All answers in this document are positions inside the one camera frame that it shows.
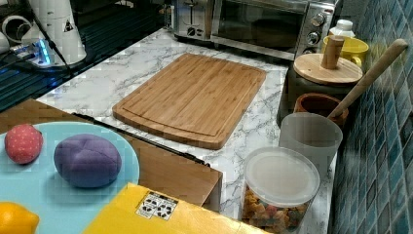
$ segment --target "blue tile backsplash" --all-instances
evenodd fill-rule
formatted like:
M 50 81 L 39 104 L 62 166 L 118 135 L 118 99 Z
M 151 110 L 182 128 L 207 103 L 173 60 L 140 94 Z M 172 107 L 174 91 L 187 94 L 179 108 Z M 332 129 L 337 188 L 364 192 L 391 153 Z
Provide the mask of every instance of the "blue tile backsplash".
M 409 48 L 359 98 L 339 151 L 332 233 L 413 233 L 413 0 L 366 0 L 364 71 L 396 38 Z

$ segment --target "blue tray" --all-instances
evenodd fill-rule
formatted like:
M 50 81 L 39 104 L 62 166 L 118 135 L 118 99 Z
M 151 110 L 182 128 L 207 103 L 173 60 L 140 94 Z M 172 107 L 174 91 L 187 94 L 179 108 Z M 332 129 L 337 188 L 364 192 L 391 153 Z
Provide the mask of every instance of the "blue tray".
M 137 183 L 139 164 L 131 145 L 115 132 L 79 122 L 53 122 L 34 125 L 42 132 L 44 144 L 39 157 L 21 166 L 6 154 L 0 135 L 0 201 L 19 203 L 40 217 L 36 233 L 78 234 L 98 212 L 128 183 Z M 93 134 L 111 141 L 122 158 L 122 168 L 111 184 L 94 189 L 71 186 L 57 172 L 56 146 L 78 134 Z

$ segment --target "brown pot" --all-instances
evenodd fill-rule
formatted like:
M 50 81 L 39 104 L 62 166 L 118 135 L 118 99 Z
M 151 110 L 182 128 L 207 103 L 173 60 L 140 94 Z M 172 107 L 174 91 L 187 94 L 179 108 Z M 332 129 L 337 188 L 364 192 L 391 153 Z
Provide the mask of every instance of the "brown pot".
M 335 97 L 309 93 L 300 96 L 296 100 L 294 112 L 310 112 L 327 117 L 339 103 L 340 100 Z M 330 120 L 343 129 L 348 115 L 349 109 L 346 109 L 341 115 Z

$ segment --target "wooden spoon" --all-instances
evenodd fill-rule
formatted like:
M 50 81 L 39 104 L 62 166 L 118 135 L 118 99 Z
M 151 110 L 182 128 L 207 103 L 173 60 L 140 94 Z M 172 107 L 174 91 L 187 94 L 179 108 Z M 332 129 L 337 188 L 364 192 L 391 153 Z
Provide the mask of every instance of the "wooden spoon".
M 396 39 L 389 48 L 380 56 L 379 60 L 365 73 L 358 83 L 350 90 L 342 101 L 331 111 L 327 118 L 341 115 L 353 102 L 361 96 L 367 88 L 395 61 L 407 48 L 408 44 L 403 39 Z

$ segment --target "toaster oven control knob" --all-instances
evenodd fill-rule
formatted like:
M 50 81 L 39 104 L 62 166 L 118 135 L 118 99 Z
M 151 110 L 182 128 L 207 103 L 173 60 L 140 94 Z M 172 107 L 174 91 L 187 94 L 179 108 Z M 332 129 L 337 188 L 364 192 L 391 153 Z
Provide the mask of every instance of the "toaster oven control knob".
M 307 55 L 307 54 L 314 54 L 316 52 L 316 50 L 314 49 L 306 49 L 303 51 L 303 55 Z
M 307 43 L 309 45 L 315 45 L 319 42 L 320 36 L 318 32 L 311 32 L 307 35 Z
M 314 26 L 321 26 L 323 23 L 325 23 L 324 13 L 318 13 L 311 19 L 311 24 Z

